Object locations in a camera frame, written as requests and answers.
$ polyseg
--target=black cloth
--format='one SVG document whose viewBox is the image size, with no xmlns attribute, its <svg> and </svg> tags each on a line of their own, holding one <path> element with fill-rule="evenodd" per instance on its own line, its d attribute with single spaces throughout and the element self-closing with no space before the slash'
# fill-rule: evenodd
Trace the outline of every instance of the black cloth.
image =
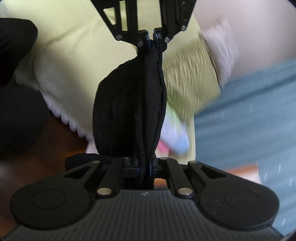
<svg viewBox="0 0 296 241">
<path fill-rule="evenodd" d="M 152 44 L 112 71 L 99 84 L 94 102 L 93 131 L 99 154 L 139 160 L 141 182 L 155 157 L 166 107 L 161 62 Z"/>
<path fill-rule="evenodd" d="M 296 0 L 289 0 L 289 1 L 293 4 L 294 7 L 296 7 Z"/>
<path fill-rule="evenodd" d="M 0 18 L 0 159 L 28 150 L 49 118 L 40 92 L 5 86 L 37 37 L 29 20 Z"/>
<path fill-rule="evenodd" d="M 29 53 L 38 30 L 29 20 L 0 18 L 0 85 L 11 79 L 19 62 Z"/>
</svg>

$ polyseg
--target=beige fabric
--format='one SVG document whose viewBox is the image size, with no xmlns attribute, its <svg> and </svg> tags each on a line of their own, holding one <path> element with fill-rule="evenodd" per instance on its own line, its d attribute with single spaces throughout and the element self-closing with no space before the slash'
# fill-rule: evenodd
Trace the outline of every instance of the beige fabric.
<svg viewBox="0 0 296 241">
<path fill-rule="evenodd" d="M 139 28 L 152 35 L 161 25 L 159 1 L 139 0 L 138 8 Z M 40 89 L 65 123 L 91 135 L 98 84 L 134 58 L 135 48 L 113 38 L 90 0 L 1 0 L 0 16 L 30 19 L 39 29 L 33 50 L 18 66 L 18 83 Z M 197 41 L 199 31 L 192 16 L 187 30 L 168 44 L 164 58 Z"/>
<path fill-rule="evenodd" d="M 220 84 L 224 86 L 239 59 L 237 46 L 226 18 L 218 19 L 209 29 L 203 30 L 201 35 L 217 67 Z"/>
<path fill-rule="evenodd" d="M 163 72 L 168 102 L 184 121 L 220 95 L 216 72 L 202 39 L 165 58 Z"/>
</svg>

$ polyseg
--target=blue-gray cloth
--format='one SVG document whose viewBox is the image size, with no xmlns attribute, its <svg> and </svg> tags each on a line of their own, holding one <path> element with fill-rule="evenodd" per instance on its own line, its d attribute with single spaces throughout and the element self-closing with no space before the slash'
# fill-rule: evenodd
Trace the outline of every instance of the blue-gray cloth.
<svg viewBox="0 0 296 241">
<path fill-rule="evenodd" d="M 274 227 L 296 229 L 296 58 L 232 80 L 195 116 L 196 160 L 219 169 L 258 163 L 279 197 Z"/>
</svg>

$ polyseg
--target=screw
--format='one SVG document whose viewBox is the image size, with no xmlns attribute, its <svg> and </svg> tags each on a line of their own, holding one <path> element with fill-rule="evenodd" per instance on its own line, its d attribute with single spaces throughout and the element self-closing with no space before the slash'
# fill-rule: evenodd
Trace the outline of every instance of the screw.
<svg viewBox="0 0 296 241">
<path fill-rule="evenodd" d="M 138 43 L 138 47 L 139 48 L 142 48 L 144 46 L 144 43 L 142 42 L 142 41 L 140 41 L 139 43 Z"/>
<path fill-rule="evenodd" d="M 125 165 L 131 164 L 131 159 L 129 157 L 125 156 L 122 159 Z"/>
<path fill-rule="evenodd" d="M 110 188 L 100 188 L 97 190 L 97 193 L 102 196 L 107 196 L 112 193 L 112 190 Z"/>
<path fill-rule="evenodd" d="M 116 38 L 117 41 L 120 41 L 122 39 L 122 35 L 121 34 L 117 34 L 115 38 Z"/>
<path fill-rule="evenodd" d="M 178 193 L 183 196 L 189 196 L 190 194 L 193 193 L 193 190 L 191 188 L 180 188 L 178 190 Z"/>
</svg>

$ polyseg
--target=yellow-green fabric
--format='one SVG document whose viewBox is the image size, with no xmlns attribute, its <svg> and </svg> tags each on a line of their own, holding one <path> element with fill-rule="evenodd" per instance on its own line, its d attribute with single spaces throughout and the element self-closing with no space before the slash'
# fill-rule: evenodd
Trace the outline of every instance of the yellow-green fabric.
<svg viewBox="0 0 296 241">
<path fill-rule="evenodd" d="M 184 46 L 170 58 L 164 58 L 163 73 L 168 102 L 183 121 L 188 121 L 221 94 L 214 66 L 202 39 Z"/>
</svg>

